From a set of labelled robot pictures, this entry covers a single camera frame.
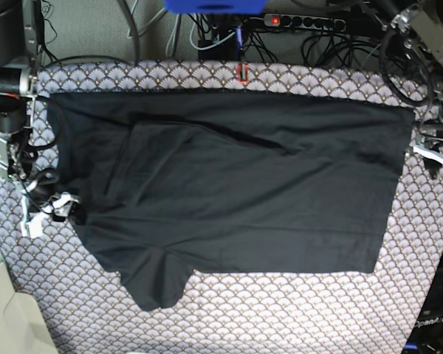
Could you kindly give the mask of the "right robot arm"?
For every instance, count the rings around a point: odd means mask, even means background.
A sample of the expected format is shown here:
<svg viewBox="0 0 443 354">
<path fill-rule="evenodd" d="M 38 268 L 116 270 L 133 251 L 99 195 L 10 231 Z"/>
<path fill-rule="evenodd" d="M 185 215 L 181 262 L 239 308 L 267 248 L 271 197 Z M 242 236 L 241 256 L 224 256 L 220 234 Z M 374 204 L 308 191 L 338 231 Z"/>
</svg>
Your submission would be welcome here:
<svg viewBox="0 0 443 354">
<path fill-rule="evenodd" d="M 0 178 L 14 183 L 22 196 L 25 227 L 44 218 L 82 224 L 86 213 L 78 197 L 57 189 L 54 167 L 37 170 L 38 154 L 57 145 L 63 132 L 43 145 L 31 143 L 37 103 L 38 62 L 45 44 L 40 1 L 0 1 Z"/>
</svg>

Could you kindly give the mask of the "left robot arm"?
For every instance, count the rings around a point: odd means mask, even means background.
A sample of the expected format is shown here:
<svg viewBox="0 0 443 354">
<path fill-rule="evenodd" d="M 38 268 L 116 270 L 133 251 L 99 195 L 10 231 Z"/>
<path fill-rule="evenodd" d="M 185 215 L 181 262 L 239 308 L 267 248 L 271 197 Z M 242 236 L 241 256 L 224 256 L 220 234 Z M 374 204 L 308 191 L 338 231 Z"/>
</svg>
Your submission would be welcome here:
<svg viewBox="0 0 443 354">
<path fill-rule="evenodd" d="M 425 108 L 415 128 L 414 153 L 419 154 L 431 178 L 443 167 L 443 1 L 377 1 L 388 25 L 380 44 L 380 73 L 387 87 L 403 103 Z M 393 38 L 400 38 L 406 58 L 425 82 L 426 95 L 414 100 L 392 81 L 385 56 Z"/>
</svg>

